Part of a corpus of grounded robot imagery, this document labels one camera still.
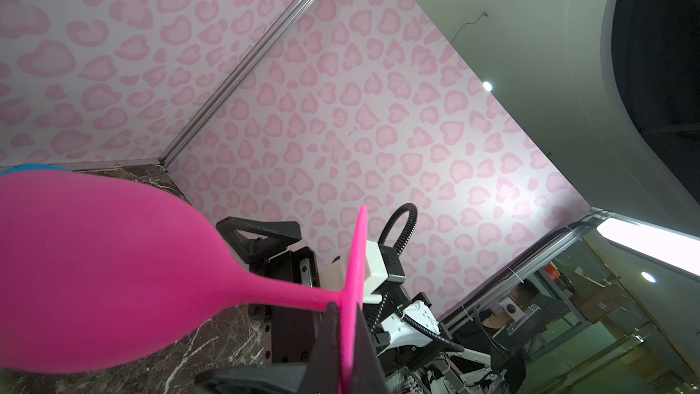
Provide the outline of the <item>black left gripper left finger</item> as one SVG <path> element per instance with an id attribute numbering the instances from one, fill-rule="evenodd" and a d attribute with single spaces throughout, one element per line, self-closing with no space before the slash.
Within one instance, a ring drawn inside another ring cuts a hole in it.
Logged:
<path id="1" fill-rule="evenodd" d="M 310 357 L 304 363 L 217 368 L 197 375 L 195 384 L 208 393 L 339 393 L 342 385 L 339 321 L 337 304 L 329 304 Z"/>

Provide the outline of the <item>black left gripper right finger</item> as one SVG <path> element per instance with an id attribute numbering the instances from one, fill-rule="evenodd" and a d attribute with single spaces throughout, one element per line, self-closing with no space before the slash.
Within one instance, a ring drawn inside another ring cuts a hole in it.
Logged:
<path id="1" fill-rule="evenodd" d="M 388 394 L 384 371 L 377 358 L 362 310 L 355 317 L 353 368 L 350 376 L 351 394 Z"/>

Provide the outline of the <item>magenta wine glass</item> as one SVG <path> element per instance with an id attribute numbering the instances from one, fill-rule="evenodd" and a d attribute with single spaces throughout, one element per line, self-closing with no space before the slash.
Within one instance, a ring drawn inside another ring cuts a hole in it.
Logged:
<path id="1" fill-rule="evenodd" d="M 245 270 L 178 197 L 137 182 L 63 171 L 1 178 L 1 364 L 37 373 L 103 370 L 155 353 L 245 304 L 340 311 L 349 392 L 363 301 L 368 211 L 340 291 Z"/>

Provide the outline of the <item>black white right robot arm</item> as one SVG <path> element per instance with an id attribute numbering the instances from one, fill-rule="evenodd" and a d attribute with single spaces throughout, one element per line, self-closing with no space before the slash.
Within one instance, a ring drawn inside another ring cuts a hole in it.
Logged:
<path id="1" fill-rule="evenodd" d="M 366 248 L 364 314 L 374 347 L 379 352 L 393 351 L 397 364 L 408 366 L 423 365 L 435 353 L 446 352 L 450 369 L 435 373 L 452 377 L 453 387 L 482 393 L 516 392 L 525 380 L 525 357 L 521 351 L 496 347 L 493 337 L 497 328 L 483 324 L 490 311 L 480 313 L 476 327 L 467 334 L 450 337 L 430 311 L 425 294 L 407 297 L 400 256 L 416 224 L 417 208 L 404 204 L 389 218 L 378 241 L 369 242 Z M 326 290 L 339 290 L 345 282 L 344 257 L 319 269 L 310 248 L 290 251 L 289 247 L 301 239 L 297 222 L 263 223 L 227 217 L 216 229 L 253 273 Z"/>

